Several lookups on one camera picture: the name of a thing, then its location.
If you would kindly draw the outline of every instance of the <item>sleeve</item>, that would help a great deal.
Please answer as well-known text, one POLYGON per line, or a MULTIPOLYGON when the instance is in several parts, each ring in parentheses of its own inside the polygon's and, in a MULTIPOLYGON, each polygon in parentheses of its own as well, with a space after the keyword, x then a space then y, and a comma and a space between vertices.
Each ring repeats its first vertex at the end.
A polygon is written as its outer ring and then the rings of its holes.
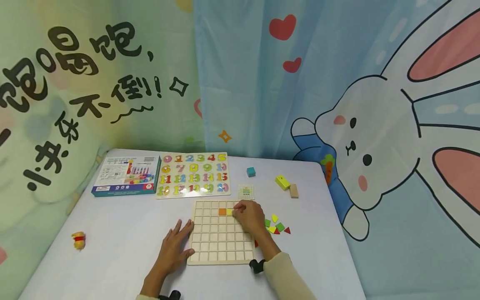
POLYGON ((264 271, 279 300, 316 300, 287 253, 281 252, 265 262, 264 271))
POLYGON ((152 298, 152 297, 147 297, 147 296, 144 296, 144 295, 138 295, 137 298, 135 298, 135 300, 158 300, 158 298, 152 298))

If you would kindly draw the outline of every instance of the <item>curtain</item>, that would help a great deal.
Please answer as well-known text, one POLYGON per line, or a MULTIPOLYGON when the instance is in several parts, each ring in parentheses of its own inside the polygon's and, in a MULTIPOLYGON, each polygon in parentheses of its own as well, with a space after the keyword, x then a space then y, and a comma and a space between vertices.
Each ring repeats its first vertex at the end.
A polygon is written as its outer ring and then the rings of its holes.
POLYGON ((478 297, 480 3, 194 4, 207 150, 318 162, 369 299, 478 297))
POLYGON ((369 299, 478 298, 479 9, 5 4, 0 298, 20 295, 113 147, 317 162, 369 299))

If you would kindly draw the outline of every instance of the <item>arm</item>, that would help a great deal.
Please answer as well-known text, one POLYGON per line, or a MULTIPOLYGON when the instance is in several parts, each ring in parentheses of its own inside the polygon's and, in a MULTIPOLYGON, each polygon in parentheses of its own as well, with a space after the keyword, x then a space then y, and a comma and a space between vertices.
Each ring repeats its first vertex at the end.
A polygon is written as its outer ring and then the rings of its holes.
POLYGON ((264 271, 268 283, 280 300, 316 300, 312 291, 295 270, 288 254, 281 252, 264 225, 261 206, 248 200, 235 205, 233 215, 255 238, 265 258, 264 271))
POLYGON ((193 222, 188 220, 185 227, 180 230, 181 220, 178 220, 175 228, 167 233, 162 242, 162 248, 158 254, 152 269, 145 277, 144 285, 136 300, 158 300, 163 282, 168 274, 175 272, 192 254, 193 249, 179 252, 181 242, 193 230, 193 222))

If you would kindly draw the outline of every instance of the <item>printed box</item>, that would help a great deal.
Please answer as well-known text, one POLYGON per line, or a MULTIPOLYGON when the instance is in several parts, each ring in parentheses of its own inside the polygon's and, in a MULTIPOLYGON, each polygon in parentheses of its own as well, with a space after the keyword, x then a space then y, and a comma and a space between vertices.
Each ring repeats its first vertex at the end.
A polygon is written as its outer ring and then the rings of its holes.
POLYGON ((92 194, 95 197, 153 194, 159 166, 158 156, 106 157, 92 194))

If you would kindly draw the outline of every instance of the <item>rabbit eye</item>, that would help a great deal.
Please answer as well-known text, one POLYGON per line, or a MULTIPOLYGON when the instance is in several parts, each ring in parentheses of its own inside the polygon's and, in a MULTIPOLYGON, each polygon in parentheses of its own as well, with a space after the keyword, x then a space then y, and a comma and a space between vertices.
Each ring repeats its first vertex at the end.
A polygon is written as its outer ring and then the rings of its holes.
POLYGON ((357 125, 357 118, 350 119, 350 128, 353 129, 357 125))
POLYGON ((372 156, 370 154, 365 154, 363 156, 363 164, 369 166, 372 163, 372 156))

